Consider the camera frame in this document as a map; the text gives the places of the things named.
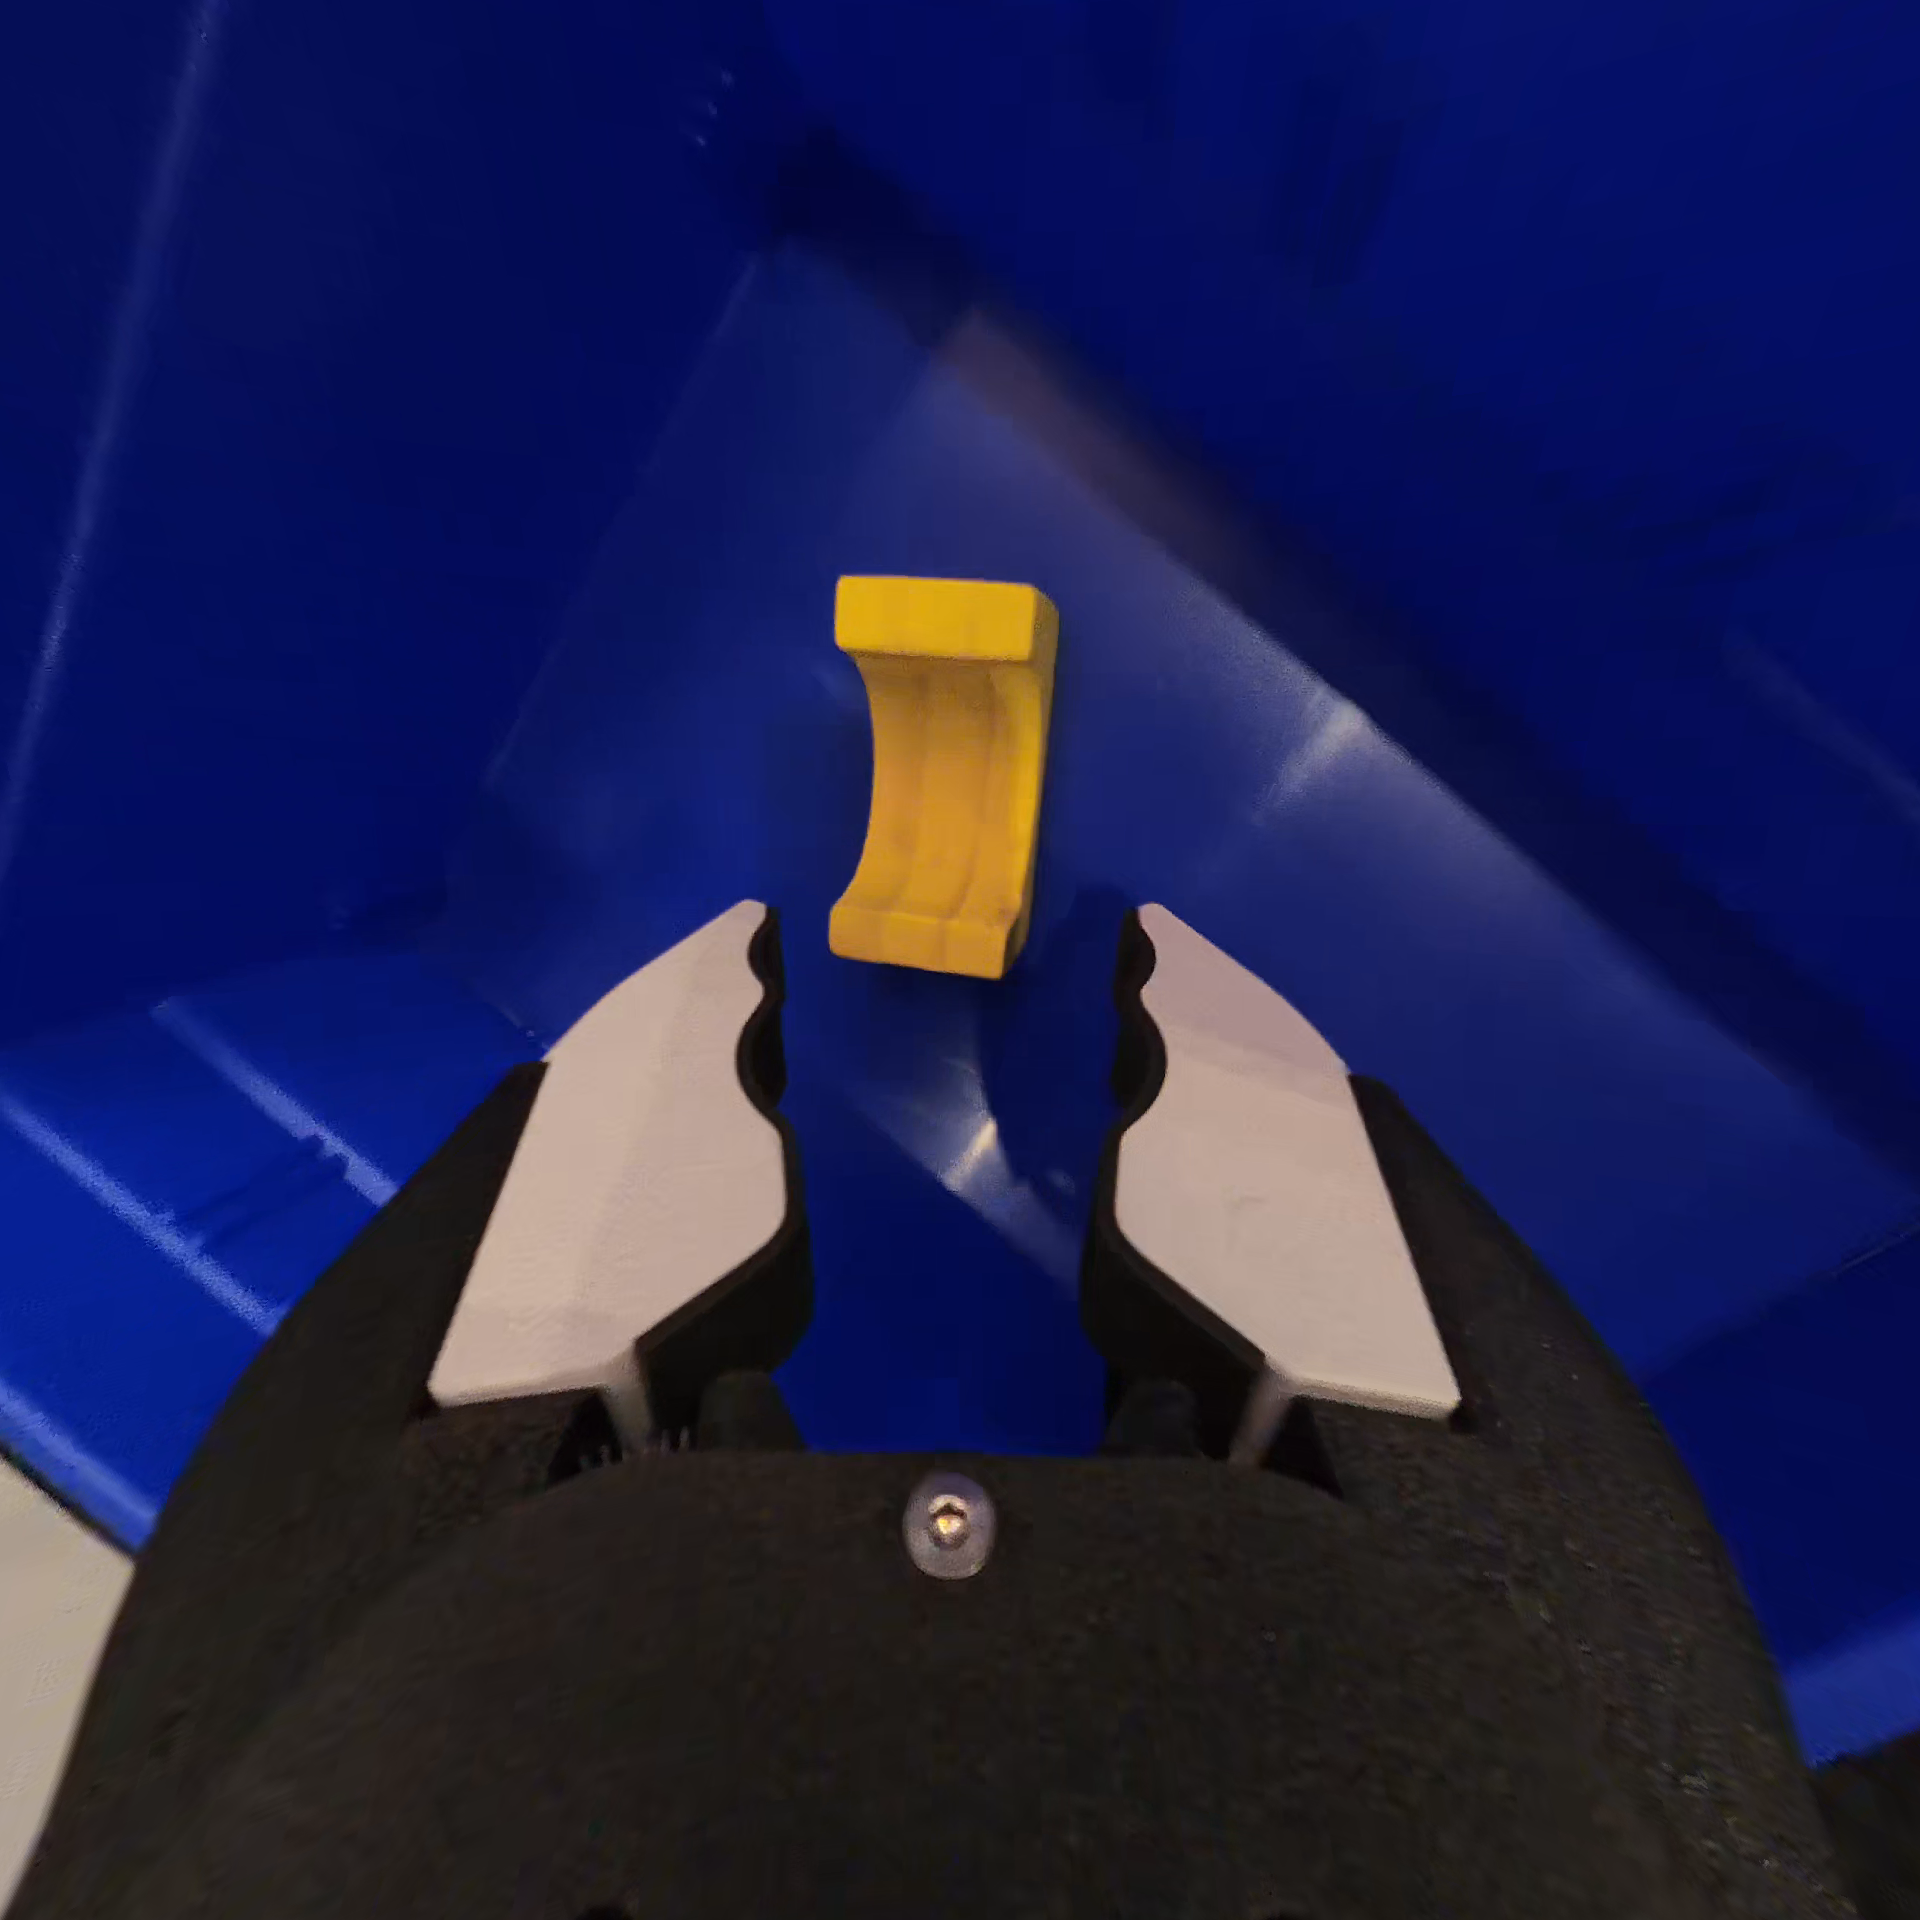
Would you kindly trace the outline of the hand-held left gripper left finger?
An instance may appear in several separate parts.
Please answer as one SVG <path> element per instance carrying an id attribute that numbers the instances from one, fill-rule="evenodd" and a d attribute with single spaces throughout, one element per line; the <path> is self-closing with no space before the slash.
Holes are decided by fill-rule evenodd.
<path id="1" fill-rule="evenodd" d="M 739 902 L 611 982 L 537 1104 L 430 1371 L 430 1400 L 599 1391 L 696 1414 L 812 1320 L 799 1152 L 781 1121 L 781 926 Z"/>

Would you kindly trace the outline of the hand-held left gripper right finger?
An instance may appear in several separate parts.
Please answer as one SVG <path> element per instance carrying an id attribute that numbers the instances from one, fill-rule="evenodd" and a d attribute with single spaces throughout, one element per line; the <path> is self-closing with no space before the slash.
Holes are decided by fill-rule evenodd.
<path id="1" fill-rule="evenodd" d="M 1203 1427 L 1293 1404 L 1453 1421 L 1461 1383 L 1337 1049 L 1169 909 L 1115 963 L 1115 1131 L 1087 1336 L 1115 1391 L 1176 1382 Z"/>

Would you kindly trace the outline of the blue plastic bin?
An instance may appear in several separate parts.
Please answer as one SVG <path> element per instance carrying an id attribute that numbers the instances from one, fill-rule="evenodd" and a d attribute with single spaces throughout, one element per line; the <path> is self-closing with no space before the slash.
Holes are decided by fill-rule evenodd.
<path id="1" fill-rule="evenodd" d="M 828 949 L 842 573 L 1062 612 Z M 815 1445 L 1087 1454 L 1115 947 L 1390 1081 L 1916 1728 L 1916 7 L 3 7 L 3 1458 L 140 1547 L 493 1081 L 781 918 Z"/>

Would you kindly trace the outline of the yellow arch block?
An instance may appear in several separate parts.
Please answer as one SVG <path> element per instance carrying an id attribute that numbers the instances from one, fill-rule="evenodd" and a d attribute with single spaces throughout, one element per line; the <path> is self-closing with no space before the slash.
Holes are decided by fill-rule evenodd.
<path id="1" fill-rule="evenodd" d="M 1062 612 L 1032 586 L 842 573 L 834 646 L 869 688 L 874 801 L 828 949 L 1005 978 L 1037 902 Z"/>

